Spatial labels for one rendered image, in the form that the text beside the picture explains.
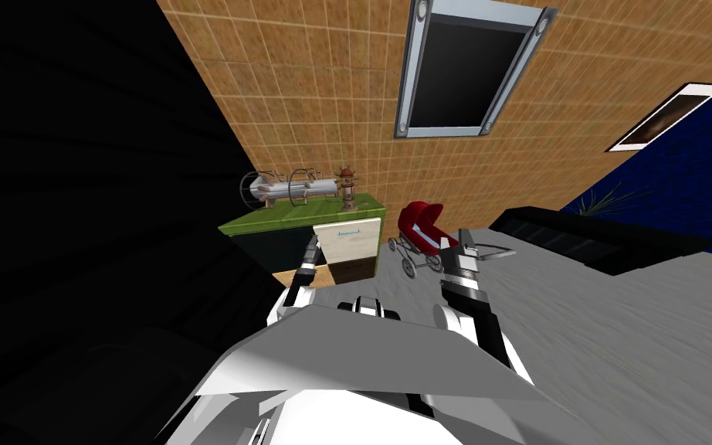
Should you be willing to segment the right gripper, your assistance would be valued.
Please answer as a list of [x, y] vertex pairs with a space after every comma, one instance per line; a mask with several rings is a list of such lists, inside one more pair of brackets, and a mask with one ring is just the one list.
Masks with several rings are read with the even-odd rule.
[[476, 282], [478, 273], [478, 249], [472, 233], [468, 229], [459, 229], [457, 244], [444, 247], [442, 240], [442, 266], [444, 280], [451, 282]]

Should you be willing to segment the green cabinet with ornaments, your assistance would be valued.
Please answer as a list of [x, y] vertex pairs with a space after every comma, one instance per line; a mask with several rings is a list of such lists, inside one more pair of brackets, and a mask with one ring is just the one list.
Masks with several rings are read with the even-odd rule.
[[348, 165], [331, 177], [315, 168], [288, 175], [249, 172], [239, 185], [248, 214], [219, 229], [286, 287], [311, 238], [320, 252], [313, 287], [371, 279], [378, 269], [386, 209], [358, 192], [357, 181]]

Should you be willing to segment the red baby pram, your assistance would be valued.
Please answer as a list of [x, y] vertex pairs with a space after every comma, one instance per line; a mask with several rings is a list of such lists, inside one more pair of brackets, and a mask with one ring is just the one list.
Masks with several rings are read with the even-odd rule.
[[[402, 269], [406, 276], [414, 278], [421, 268], [429, 268], [443, 275], [442, 240], [446, 238], [444, 247], [457, 244], [458, 236], [453, 237], [436, 226], [443, 211], [442, 203], [427, 203], [414, 201], [409, 203], [400, 213], [398, 219], [398, 235], [389, 238], [388, 246], [393, 252], [402, 256]], [[476, 243], [478, 263], [496, 260], [516, 253], [510, 248], [490, 244]], [[477, 288], [476, 282], [453, 282], [465, 287]]]

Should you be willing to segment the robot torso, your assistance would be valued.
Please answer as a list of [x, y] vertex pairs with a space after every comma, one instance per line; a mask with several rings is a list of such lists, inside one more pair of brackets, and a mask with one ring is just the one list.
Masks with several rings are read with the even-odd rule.
[[227, 351], [159, 445], [597, 445], [454, 331], [310, 305]]

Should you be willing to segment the green spiky plant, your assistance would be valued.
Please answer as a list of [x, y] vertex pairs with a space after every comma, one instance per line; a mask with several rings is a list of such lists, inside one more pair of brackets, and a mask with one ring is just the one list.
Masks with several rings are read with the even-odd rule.
[[602, 195], [590, 190], [588, 199], [580, 198], [578, 200], [575, 213], [590, 217], [619, 214], [629, 209], [636, 199], [649, 194], [650, 192], [643, 190], [625, 190], [622, 182], [619, 182]]

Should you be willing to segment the grey framed window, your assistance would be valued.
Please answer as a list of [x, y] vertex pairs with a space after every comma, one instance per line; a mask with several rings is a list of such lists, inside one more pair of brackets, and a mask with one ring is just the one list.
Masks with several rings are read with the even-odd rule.
[[393, 136], [488, 135], [558, 10], [411, 0]]

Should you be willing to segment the white framed wall picture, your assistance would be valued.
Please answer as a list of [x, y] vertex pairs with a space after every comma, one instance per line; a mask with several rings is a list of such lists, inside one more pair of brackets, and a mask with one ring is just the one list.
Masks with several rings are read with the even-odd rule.
[[641, 151], [712, 98], [712, 83], [685, 83], [606, 150]]

